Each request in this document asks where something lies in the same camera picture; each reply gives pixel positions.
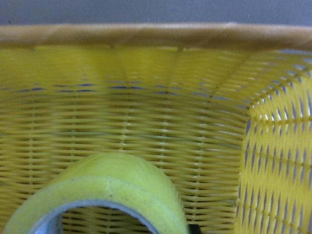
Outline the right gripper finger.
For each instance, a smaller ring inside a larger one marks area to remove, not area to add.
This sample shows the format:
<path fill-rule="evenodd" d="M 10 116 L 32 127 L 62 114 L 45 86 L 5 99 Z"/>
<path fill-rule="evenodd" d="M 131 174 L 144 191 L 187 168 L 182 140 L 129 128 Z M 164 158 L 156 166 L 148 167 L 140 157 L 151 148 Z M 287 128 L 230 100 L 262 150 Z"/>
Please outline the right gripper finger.
<path fill-rule="evenodd" d="M 189 234 L 201 234 L 201 228 L 198 224 L 188 224 Z"/>

